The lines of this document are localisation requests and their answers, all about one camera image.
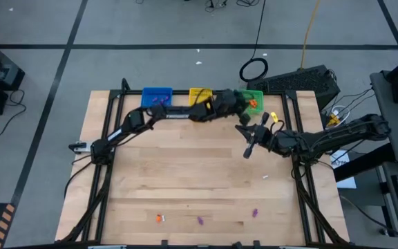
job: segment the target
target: orange object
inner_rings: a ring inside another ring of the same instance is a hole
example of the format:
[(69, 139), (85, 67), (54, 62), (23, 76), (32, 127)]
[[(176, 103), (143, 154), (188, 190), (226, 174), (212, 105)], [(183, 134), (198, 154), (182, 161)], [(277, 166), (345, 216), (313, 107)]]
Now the orange object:
[(257, 101), (256, 100), (249, 100), (248, 101), (249, 105), (252, 106), (253, 108), (257, 107)]

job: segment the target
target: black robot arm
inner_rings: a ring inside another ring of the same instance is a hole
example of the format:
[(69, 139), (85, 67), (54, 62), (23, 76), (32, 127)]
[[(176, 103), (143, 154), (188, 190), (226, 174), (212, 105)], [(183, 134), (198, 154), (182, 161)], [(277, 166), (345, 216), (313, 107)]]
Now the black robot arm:
[(284, 157), (291, 156), (294, 152), (301, 162), (309, 163), (319, 159), (323, 153), (337, 150), (351, 142), (385, 140), (390, 133), (388, 122), (375, 114), (368, 114), (340, 127), (316, 133), (290, 130), (273, 133), (264, 126), (268, 118), (269, 114), (264, 113), (260, 124), (249, 127), (236, 125), (249, 144), (244, 153), (245, 158), (249, 158), (253, 146), (257, 144)]
[[(155, 105), (149, 108), (134, 109), (126, 115), (122, 125), (107, 138), (98, 139), (92, 143), (91, 160), (95, 164), (110, 163), (112, 149), (132, 134), (137, 135), (153, 129), (153, 125), (160, 120), (190, 119), (195, 122), (207, 122), (236, 114), (239, 117), (239, 122), (245, 126), (249, 122), (249, 116), (244, 113), (248, 105), (241, 92), (227, 89), (218, 94), (216, 99), (210, 97), (190, 107)], [(148, 121), (145, 121), (144, 113), (150, 116)]]

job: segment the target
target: yellow cable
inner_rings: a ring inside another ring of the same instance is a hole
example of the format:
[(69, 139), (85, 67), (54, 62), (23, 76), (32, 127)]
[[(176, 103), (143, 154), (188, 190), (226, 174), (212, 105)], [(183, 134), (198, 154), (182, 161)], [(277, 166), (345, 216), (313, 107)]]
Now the yellow cable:
[(307, 46), (308, 33), (310, 32), (310, 29), (311, 29), (312, 23), (314, 21), (314, 17), (316, 16), (317, 8), (319, 7), (320, 2), (321, 2), (321, 0), (317, 0), (316, 7), (314, 7), (314, 9), (312, 11), (310, 24), (308, 25), (307, 32), (305, 33), (305, 40), (303, 41), (303, 49), (302, 49), (301, 69), (303, 69), (303, 62), (305, 61), (305, 48)]

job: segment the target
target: floor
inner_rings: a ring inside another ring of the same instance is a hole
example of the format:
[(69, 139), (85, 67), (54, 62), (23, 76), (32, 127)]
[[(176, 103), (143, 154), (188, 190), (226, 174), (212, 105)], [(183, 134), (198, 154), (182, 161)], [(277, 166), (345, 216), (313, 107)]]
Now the floor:
[[(118, 89), (123, 77), (133, 89), (243, 86), (238, 71), (253, 53), (262, 4), (235, 2), (205, 12), (205, 0), (0, 0), (0, 49), (26, 72), (28, 107), (0, 137), (0, 202), (17, 205), (6, 247), (54, 241), (74, 158), (67, 145), (79, 138), (92, 90)], [(268, 76), (299, 67), (315, 3), (267, 1), (256, 56), (268, 61)], [(360, 93), (369, 74), (398, 65), (398, 0), (322, 0), (308, 44), (305, 67), (325, 64), (341, 95)], [(251, 66), (246, 77), (260, 70)], [(6, 108), (0, 130), (16, 111)], [(350, 118), (378, 112), (370, 98)], [(343, 208), (352, 241), (398, 248), (398, 238)]]

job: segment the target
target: blue bin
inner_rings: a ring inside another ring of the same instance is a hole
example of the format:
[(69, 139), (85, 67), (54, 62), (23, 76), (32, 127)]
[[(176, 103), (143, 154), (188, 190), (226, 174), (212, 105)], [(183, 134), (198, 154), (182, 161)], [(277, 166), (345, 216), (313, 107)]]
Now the blue bin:
[(171, 87), (144, 87), (142, 89), (141, 107), (152, 107), (153, 105), (163, 104), (171, 106), (173, 89)]

